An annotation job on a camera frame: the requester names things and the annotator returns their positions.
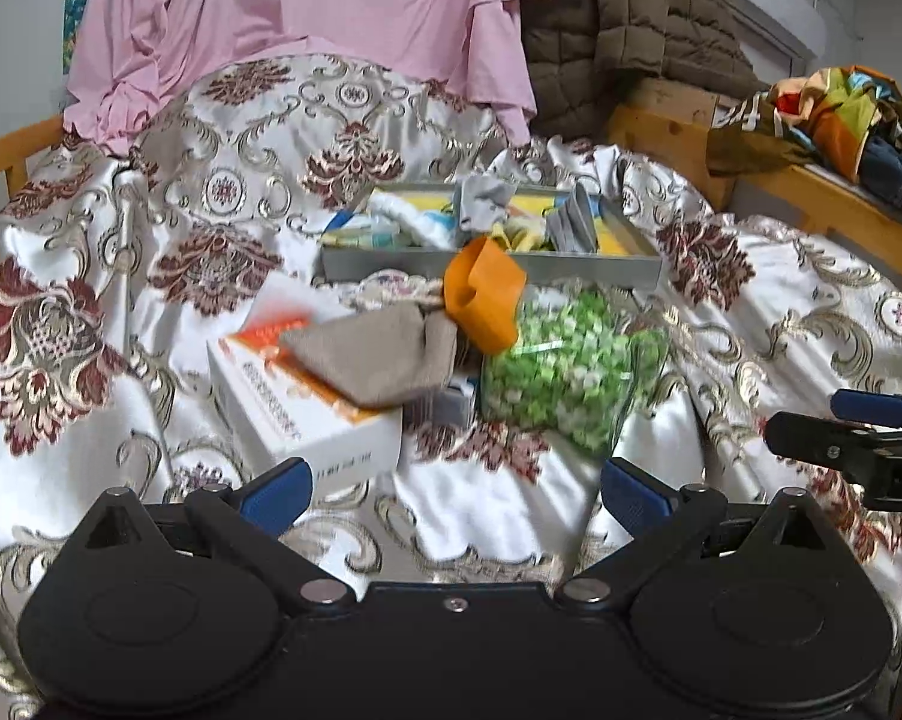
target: gray tray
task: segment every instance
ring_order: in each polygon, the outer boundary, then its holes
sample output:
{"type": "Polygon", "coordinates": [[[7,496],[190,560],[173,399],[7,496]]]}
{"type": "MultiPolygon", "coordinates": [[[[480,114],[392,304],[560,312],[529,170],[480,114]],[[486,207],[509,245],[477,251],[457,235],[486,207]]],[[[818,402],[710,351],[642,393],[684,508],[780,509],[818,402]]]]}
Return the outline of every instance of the gray tray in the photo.
{"type": "MultiPolygon", "coordinates": [[[[434,191],[450,195],[448,184],[389,184],[383,191],[434,191]]],[[[521,194],[554,196],[553,189],[520,188],[521,194]]],[[[531,284],[580,278],[585,281],[633,290],[654,290],[661,274],[661,258],[649,242],[627,221],[620,209],[603,207],[603,220],[630,255],[606,257],[596,254],[558,254],[551,251],[510,253],[510,257],[528,274],[531,284]]],[[[442,278],[455,252],[435,248],[396,248],[360,250],[348,247],[322,247],[321,266],[328,281],[361,281],[376,271],[395,269],[425,278],[442,278]]]]}

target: wooden bed frame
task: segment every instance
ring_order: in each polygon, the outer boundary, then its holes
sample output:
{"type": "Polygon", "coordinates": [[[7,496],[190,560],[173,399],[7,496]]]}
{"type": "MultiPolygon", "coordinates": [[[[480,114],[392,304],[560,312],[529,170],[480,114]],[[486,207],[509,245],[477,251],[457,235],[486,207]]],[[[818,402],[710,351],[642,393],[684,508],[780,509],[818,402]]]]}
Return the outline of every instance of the wooden bed frame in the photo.
{"type": "Polygon", "coordinates": [[[8,197],[21,191],[28,183],[28,157],[57,146],[64,138],[61,116],[11,132],[0,138],[0,173],[5,175],[8,197]]]}
{"type": "MultiPolygon", "coordinates": [[[[608,124],[608,138],[677,170],[722,211],[731,200],[734,179],[714,178],[704,164],[707,130],[716,101],[700,90],[688,93],[687,87],[656,82],[645,87],[641,98],[632,100],[632,104],[618,106],[608,124]]],[[[61,116],[56,116],[0,138],[0,173],[5,174],[8,196],[28,181],[25,160],[56,146],[63,136],[61,116]]],[[[859,196],[804,167],[739,180],[747,180],[793,205],[801,213],[802,230],[823,235],[841,233],[902,275],[902,224],[859,196]]]]}
{"type": "MultiPolygon", "coordinates": [[[[629,151],[648,154],[681,173],[717,211],[726,210],[735,179],[707,172],[704,153],[713,121],[716,95],[668,81],[645,84],[627,105],[619,105],[608,122],[608,140],[629,151]]],[[[806,167],[741,176],[799,212],[806,232],[838,233],[877,257],[902,276],[902,223],[852,191],[806,167]]]]}

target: blue jeans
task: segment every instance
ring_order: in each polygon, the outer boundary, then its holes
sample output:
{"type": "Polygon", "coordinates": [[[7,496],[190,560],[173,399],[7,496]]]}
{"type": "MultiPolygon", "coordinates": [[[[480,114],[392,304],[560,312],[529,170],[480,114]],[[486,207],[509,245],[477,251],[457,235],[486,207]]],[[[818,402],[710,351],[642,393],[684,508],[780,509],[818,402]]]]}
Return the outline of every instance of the blue jeans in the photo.
{"type": "Polygon", "coordinates": [[[902,153],[876,135],[865,144],[858,168],[861,185],[902,211],[902,153]]]}

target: floral bedspread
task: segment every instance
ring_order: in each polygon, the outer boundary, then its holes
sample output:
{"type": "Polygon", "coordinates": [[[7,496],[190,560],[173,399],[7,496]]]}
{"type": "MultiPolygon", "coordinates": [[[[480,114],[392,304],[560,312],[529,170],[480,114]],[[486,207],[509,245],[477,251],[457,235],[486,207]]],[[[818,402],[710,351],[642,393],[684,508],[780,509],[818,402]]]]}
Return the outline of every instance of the floral bedspread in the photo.
{"type": "MultiPolygon", "coordinates": [[[[618,453],[736,500],[812,490],[896,622],[894,681],[902,515],[867,512],[840,475],[771,456],[761,432],[779,409],[825,415],[839,386],[902,391],[902,293],[827,240],[714,214],[645,157],[560,141],[513,151],[491,110],[439,83],[311,56],[208,76],[128,162],[65,142],[0,217],[0,718],[37,707],[14,623],[101,490],[179,501],[265,470],[234,451],[205,343],[240,326],[269,272],[311,280],[321,222],[374,182],[472,170],[583,178],[622,203],[667,262],[635,310],[673,343],[618,453]]],[[[597,503],[598,474],[551,434],[424,425],[397,473],[316,502],[283,541],[359,594],[375,580],[553,587],[627,539],[597,503]]]]}

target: satin fabric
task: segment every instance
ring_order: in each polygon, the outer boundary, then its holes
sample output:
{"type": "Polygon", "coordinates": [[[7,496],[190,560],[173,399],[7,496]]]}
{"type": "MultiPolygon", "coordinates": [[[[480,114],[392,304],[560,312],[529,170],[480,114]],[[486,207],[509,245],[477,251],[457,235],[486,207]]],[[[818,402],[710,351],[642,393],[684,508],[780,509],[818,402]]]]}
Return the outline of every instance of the satin fabric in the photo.
{"type": "MultiPolygon", "coordinates": [[[[558,140],[509,148],[493,111],[443,84],[313,55],[200,79],[128,160],[69,139],[0,217],[0,718],[37,707],[14,624],[104,488],[179,501],[251,477],[215,407],[205,344],[240,327],[268,272],[311,281],[323,225],[375,182],[470,172],[584,181],[661,252],[659,288],[629,299],[669,332],[670,360],[617,454],[733,500],[809,488],[894,620],[879,693],[891,700],[902,514],[867,512],[840,475],[769,454],[761,431],[779,409],[824,415],[839,386],[902,391],[894,285],[833,242],[715,214],[647,157],[558,140]]],[[[419,289],[395,278],[396,295],[419,289]]],[[[382,283],[320,288],[361,308],[387,302],[382,283]]],[[[552,434],[414,425],[394,474],[315,502],[282,541],[359,595],[374,580],[553,589],[627,541],[598,503],[599,470],[552,434]]]]}
{"type": "Polygon", "coordinates": [[[124,156],[150,117],[230,62],[356,56],[490,103],[515,143],[536,111],[518,0],[88,0],[66,127],[124,156]]]}

